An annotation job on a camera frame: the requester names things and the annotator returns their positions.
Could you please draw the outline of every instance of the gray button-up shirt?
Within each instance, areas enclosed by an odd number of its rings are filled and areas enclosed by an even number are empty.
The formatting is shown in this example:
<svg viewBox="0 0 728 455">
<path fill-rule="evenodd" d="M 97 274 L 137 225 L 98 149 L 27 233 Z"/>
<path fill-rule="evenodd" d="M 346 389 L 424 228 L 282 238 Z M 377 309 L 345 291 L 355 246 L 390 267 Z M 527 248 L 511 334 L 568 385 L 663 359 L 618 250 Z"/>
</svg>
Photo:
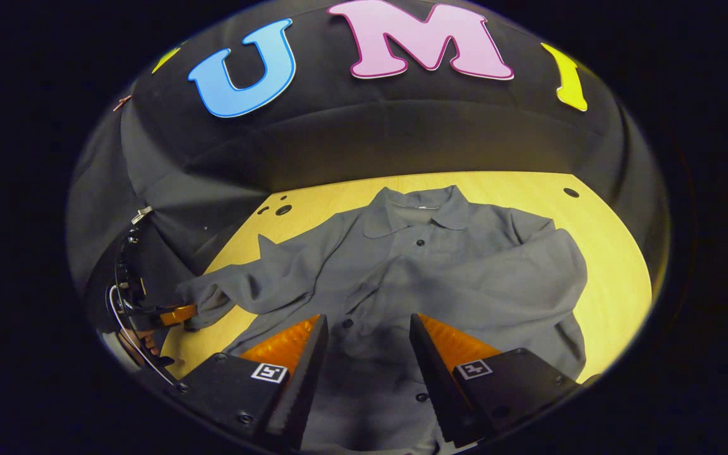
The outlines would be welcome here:
<svg viewBox="0 0 728 455">
<path fill-rule="evenodd" d="M 233 305 L 260 315 L 225 349 L 232 355 L 327 315 L 329 349 L 306 452 L 446 451 L 431 403 L 416 400 L 426 390 L 408 339 L 412 313 L 499 351 L 528 348 L 573 379 L 586 363 L 572 314 L 586 263 L 552 219 L 473 204 L 456 186 L 407 194 L 384 188 L 366 207 L 279 245 L 259 242 L 259 260 L 177 291 L 198 306 L 187 323 L 193 328 Z"/>
</svg>

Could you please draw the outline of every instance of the wooden table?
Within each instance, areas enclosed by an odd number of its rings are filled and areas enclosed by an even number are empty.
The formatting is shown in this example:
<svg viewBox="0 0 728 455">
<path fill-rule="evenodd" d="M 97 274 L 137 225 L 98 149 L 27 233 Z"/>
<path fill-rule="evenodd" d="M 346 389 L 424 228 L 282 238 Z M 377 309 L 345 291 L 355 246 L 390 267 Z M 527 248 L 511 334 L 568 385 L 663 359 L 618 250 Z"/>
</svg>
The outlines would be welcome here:
<svg viewBox="0 0 728 455">
<path fill-rule="evenodd" d="M 605 371 L 635 337 L 651 309 L 645 260 L 625 225 L 608 205 L 575 176 L 555 173 L 435 173 L 363 179 L 275 193 L 240 227 L 205 273 L 260 258 L 257 235 L 286 241 L 336 212 L 369 204 L 383 187 L 401 193 L 457 185 L 468 201 L 514 207 L 555 220 L 577 242 L 586 259 L 588 282 L 575 308 L 586 342 L 586 368 L 578 382 Z M 575 198 L 564 192 L 569 188 Z M 285 215 L 278 208 L 292 205 Z M 162 354 L 176 360 L 168 371 L 182 378 L 210 355 L 229 346 L 254 320 L 240 307 L 195 333 L 172 328 Z"/>
</svg>

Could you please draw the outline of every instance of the blue letter u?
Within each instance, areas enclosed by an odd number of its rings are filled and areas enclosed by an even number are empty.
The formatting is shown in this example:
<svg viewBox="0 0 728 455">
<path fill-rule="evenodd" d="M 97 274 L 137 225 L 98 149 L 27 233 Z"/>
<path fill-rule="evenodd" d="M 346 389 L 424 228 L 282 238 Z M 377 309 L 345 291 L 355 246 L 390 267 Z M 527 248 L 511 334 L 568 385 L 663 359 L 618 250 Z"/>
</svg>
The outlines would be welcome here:
<svg viewBox="0 0 728 455">
<path fill-rule="evenodd" d="M 239 90 L 229 77 L 224 62 L 230 49 L 210 55 L 190 72 L 188 80 L 195 81 L 204 106 L 214 116 L 230 118 L 252 112 L 277 98 L 288 87 L 297 69 L 291 46 L 286 40 L 289 18 L 270 23 L 249 33 L 243 44 L 254 43 L 265 66 L 263 78 L 251 87 Z"/>
</svg>

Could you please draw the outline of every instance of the shirt collar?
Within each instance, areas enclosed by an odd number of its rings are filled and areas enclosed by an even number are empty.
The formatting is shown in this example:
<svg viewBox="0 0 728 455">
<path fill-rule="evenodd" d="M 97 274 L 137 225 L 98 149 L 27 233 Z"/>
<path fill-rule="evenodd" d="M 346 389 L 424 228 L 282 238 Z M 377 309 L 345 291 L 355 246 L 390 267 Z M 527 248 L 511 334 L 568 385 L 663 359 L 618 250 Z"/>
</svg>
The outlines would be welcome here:
<svg viewBox="0 0 728 455">
<path fill-rule="evenodd" d="M 438 190 L 413 191 L 405 194 L 384 187 L 376 194 L 368 207 L 364 225 L 366 237 L 375 239 L 388 236 L 409 226 L 395 213 L 395 207 L 390 202 L 409 207 L 440 207 L 431 218 L 436 224 L 457 231 L 468 227 L 470 202 L 459 192 L 456 185 Z"/>
</svg>

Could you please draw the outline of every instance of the letter m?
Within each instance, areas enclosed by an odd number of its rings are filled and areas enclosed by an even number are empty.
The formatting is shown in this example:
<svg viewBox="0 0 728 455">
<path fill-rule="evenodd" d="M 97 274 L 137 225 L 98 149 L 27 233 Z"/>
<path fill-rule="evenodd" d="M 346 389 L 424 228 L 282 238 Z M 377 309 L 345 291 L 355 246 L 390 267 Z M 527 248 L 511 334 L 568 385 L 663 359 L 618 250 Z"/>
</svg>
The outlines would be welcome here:
<svg viewBox="0 0 728 455">
<path fill-rule="evenodd" d="M 448 46 L 454 41 L 457 56 L 451 67 L 465 75 L 493 80 L 511 80 L 513 70 L 485 28 L 486 18 L 451 5 L 434 5 L 425 22 L 383 0 L 355 0 L 327 10 L 343 15 L 353 31 L 359 60 L 350 67 L 357 78 L 399 75 L 408 68 L 389 47 L 392 38 L 427 70 L 436 70 Z"/>
</svg>

